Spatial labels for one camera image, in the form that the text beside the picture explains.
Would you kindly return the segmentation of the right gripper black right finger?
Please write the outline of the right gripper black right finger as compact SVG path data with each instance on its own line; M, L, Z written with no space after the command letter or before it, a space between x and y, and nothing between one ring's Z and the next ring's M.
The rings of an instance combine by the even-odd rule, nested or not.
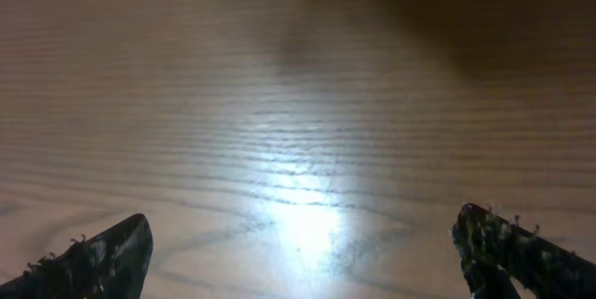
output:
M467 203L451 229L470 295L518 299L513 279L540 299L595 299L595 264Z

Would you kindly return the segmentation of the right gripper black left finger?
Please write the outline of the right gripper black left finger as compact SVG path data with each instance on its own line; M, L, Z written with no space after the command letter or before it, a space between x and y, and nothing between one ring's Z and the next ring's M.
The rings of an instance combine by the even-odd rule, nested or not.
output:
M1 299L140 299L153 246L146 216L133 214L28 264L1 285Z

